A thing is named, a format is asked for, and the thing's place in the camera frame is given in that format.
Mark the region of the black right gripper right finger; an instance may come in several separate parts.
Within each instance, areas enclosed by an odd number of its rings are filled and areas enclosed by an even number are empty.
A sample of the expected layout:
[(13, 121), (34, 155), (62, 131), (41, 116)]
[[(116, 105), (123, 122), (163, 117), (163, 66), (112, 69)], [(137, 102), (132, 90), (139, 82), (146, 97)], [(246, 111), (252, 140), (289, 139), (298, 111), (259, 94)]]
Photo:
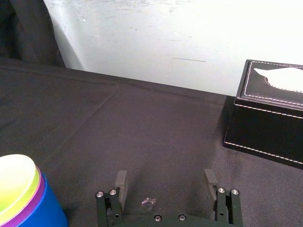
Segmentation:
[(214, 201), (214, 220), (207, 220), (207, 227), (242, 227), (240, 191), (225, 189), (218, 185), (212, 169), (204, 169), (204, 176), (211, 198)]

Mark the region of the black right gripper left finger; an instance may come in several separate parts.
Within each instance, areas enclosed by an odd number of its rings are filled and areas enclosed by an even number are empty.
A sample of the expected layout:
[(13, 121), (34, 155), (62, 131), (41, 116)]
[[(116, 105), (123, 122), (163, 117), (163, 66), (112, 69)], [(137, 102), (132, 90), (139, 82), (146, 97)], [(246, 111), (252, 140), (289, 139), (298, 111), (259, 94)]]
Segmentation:
[(117, 173), (114, 188), (95, 193), (98, 227), (123, 227), (123, 210), (128, 193), (127, 171)]

